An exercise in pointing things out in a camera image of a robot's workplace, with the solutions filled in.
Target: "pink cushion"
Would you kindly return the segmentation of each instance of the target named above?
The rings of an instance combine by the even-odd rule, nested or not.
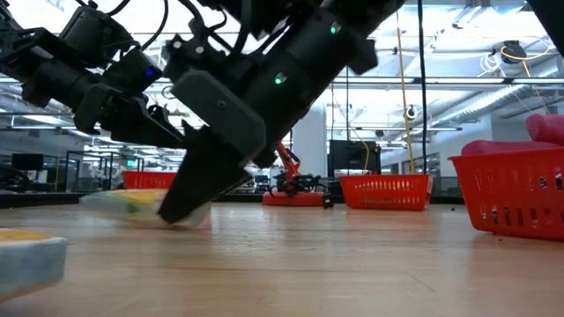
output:
[[[462,155],[473,154],[493,154],[508,151],[532,151],[544,150],[560,147],[557,144],[549,144],[543,142],[496,142],[478,140],[468,143],[462,149]]]
[[[527,130],[533,141],[564,145],[564,115],[534,114],[527,119]]]

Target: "monitor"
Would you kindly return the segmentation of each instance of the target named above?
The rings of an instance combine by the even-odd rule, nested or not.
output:
[[[43,154],[14,153],[11,155],[11,168],[19,171],[42,171]]]
[[[380,173],[380,146],[376,142],[330,140],[329,169],[334,170],[368,170]]]

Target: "wooden table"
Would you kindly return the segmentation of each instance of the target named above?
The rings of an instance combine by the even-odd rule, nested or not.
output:
[[[76,206],[0,210],[0,224],[70,239],[57,287],[0,316],[564,315],[564,244],[423,213],[216,204],[198,232],[139,229]]]

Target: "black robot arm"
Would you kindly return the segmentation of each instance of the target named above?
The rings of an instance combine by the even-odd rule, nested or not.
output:
[[[193,38],[185,41],[177,35],[163,48],[163,76],[174,83],[172,94],[208,124],[185,129],[188,154],[160,208],[169,223],[245,182],[248,162],[270,166],[277,144],[345,66],[358,74],[377,66],[375,43],[367,37],[404,4],[199,2],[239,20],[240,38],[270,38],[247,54],[238,49],[238,39],[227,55],[209,45],[209,30],[195,18],[190,23]]]
[[[80,6],[59,36],[23,29],[0,0],[0,72],[22,85],[22,99],[45,107],[58,100],[75,114],[78,130],[116,141],[182,148],[167,110],[147,107],[143,91],[162,75],[131,35],[95,4]],[[119,61],[118,51],[127,52]],[[89,69],[103,69],[96,74]]]

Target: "red plastic basket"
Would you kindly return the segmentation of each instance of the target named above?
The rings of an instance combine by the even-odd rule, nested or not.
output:
[[[162,172],[123,172],[123,185],[126,189],[168,189],[176,173]]]
[[[474,228],[564,240],[564,149],[450,159]]]
[[[345,203],[355,209],[423,211],[431,197],[429,175],[342,176]]]

